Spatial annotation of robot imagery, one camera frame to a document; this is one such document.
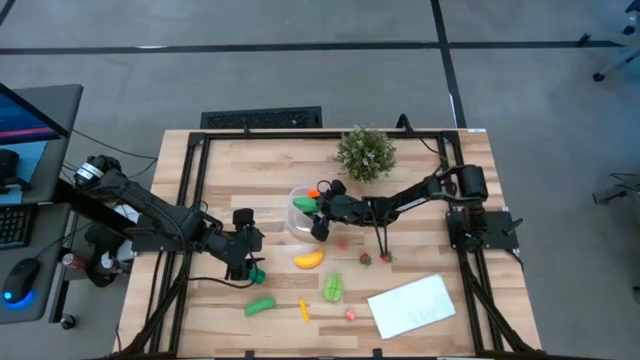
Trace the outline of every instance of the potted plant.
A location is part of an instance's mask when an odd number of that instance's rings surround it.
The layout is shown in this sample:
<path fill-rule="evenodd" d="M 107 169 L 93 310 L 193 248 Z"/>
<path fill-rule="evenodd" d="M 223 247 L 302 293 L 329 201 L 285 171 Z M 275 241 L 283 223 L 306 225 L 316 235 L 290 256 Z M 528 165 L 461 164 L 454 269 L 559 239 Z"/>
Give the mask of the potted plant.
<path fill-rule="evenodd" d="M 356 181 L 368 183 L 381 174 L 388 175 L 396 165 L 396 148 L 387 134 L 376 129 L 356 126 L 342 135 L 337 160 Z"/>

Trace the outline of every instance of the yellow banana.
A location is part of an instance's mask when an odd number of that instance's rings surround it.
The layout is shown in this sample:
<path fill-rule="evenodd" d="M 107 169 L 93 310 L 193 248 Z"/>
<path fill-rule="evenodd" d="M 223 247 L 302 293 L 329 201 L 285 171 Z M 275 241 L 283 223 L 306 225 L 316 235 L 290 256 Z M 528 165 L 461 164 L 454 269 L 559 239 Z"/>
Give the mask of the yellow banana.
<path fill-rule="evenodd" d="M 293 258 L 293 262 L 301 269 L 310 269 L 319 265 L 324 259 L 324 250 L 319 249 L 306 255 L 298 255 Z"/>

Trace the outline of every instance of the gray floor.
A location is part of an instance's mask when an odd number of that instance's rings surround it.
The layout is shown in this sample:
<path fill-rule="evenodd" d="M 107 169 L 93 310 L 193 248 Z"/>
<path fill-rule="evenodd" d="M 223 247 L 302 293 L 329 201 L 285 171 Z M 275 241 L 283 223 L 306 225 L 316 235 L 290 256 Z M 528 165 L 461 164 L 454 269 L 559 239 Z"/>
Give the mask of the gray floor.
<path fill-rule="evenodd" d="M 450 41 L 575 40 L 628 19 L 623 0 L 441 3 Z M 418 0 L 17 0 L 0 27 L 0 47 L 23 48 L 436 39 L 429 2 Z M 467 124 L 488 129 L 507 202 L 525 219 L 526 281 L 552 353 L 640 353 L 640 224 L 628 201 L 596 207 L 590 195 L 610 181 L 603 175 L 640 169 L 638 64 L 591 81 L 619 51 L 452 51 Z M 195 128 L 211 110 L 320 105 L 326 127 L 391 125 L 400 112 L 414 126 L 453 126 L 438 50 L 0 56 L 0 81 L 81 83 L 77 128 L 144 154 L 157 153 L 164 130 Z M 73 137 L 68 160 L 98 153 L 116 155 Z M 118 157 L 125 171 L 145 165 Z M 125 291 L 124 281 L 73 283 L 66 311 L 80 326 L 0 326 L 0 358 L 108 353 Z"/>

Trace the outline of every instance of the clear plastic container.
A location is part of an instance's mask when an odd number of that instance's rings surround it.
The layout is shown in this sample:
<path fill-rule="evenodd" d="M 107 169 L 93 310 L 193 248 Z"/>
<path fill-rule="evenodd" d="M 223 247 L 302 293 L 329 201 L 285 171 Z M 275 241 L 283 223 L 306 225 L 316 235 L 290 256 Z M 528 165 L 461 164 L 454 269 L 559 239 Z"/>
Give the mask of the clear plastic container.
<path fill-rule="evenodd" d="M 313 239 L 311 236 L 311 227 L 313 227 L 313 220 L 305 215 L 302 211 L 298 210 L 295 205 L 293 205 L 293 200 L 300 196 L 307 196 L 307 192 L 311 189 L 315 189 L 314 186 L 309 185 L 301 185 L 291 190 L 289 193 L 289 198 L 287 199 L 287 214 L 286 214 L 286 224 L 289 232 L 297 237 L 301 237 L 304 239 Z M 329 224 L 329 233 L 336 226 L 333 222 Z"/>

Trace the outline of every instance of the wooden table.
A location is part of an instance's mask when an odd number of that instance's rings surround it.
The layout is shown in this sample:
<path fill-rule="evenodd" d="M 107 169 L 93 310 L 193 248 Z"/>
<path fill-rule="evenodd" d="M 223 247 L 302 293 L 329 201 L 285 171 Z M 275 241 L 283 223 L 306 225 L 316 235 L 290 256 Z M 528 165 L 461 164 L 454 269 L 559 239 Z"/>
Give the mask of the wooden table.
<path fill-rule="evenodd" d="M 504 206 L 487 134 L 467 130 L 459 133 L 465 163 L 484 168 L 490 193 L 485 207 Z M 176 201 L 188 134 L 189 131 L 167 131 L 162 143 L 151 190 L 170 203 Z M 326 243 L 300 240 L 287 231 L 286 201 L 296 186 L 337 178 L 345 182 L 349 194 L 355 197 L 392 195 L 422 180 L 439 164 L 438 156 L 417 139 L 395 140 L 396 168 L 388 178 L 360 185 L 350 181 L 333 160 L 336 144 L 337 140 L 302 139 L 211 143 L 202 195 L 209 204 L 208 213 L 231 229 L 234 209 L 255 210 L 256 226 L 266 235 L 258 255 L 267 259 L 260 263 L 267 281 L 246 290 L 211 282 L 189 283 L 179 356 L 244 356 L 248 349 L 255 350 L 256 356 L 273 357 L 370 356 L 373 348 L 382 348 L 385 356 L 474 354 L 457 255 L 449 246 L 444 202 L 433 201 L 412 209 L 389 226 L 389 249 L 396 258 L 392 264 L 377 258 L 378 245 L 371 228 L 339 225 Z M 196 165 L 199 149 L 194 156 Z M 196 168 L 194 165 L 192 169 L 189 196 L 193 196 Z M 192 198 L 188 198 L 186 204 L 191 203 Z M 337 246 L 340 242 L 348 243 L 348 248 L 340 249 Z M 321 265 L 308 270 L 294 265 L 294 256 L 318 247 L 326 251 Z M 368 268 L 358 263 L 362 252 L 374 258 Z M 143 326 L 156 256 L 147 253 L 135 261 L 120 319 L 124 345 Z M 520 336 L 539 348 L 519 264 L 500 250 L 486 251 L 485 256 L 496 305 Z M 175 271 L 180 261 L 176 262 Z M 222 277 L 225 268 L 224 263 L 208 254 L 196 255 L 191 275 Z M 323 299 L 322 289 L 327 276 L 335 272 L 342 274 L 345 291 L 340 303 L 330 304 Z M 432 274 L 444 277 L 456 315 L 383 341 L 366 299 Z M 245 318 L 245 304 L 266 296 L 274 297 L 278 305 Z M 300 298 L 308 304 L 309 324 L 302 320 Z M 482 306 L 478 308 L 485 348 L 490 349 L 486 314 Z M 356 320 L 344 319 L 348 309 L 355 311 Z M 161 350 L 168 347 L 172 311 L 165 317 Z"/>

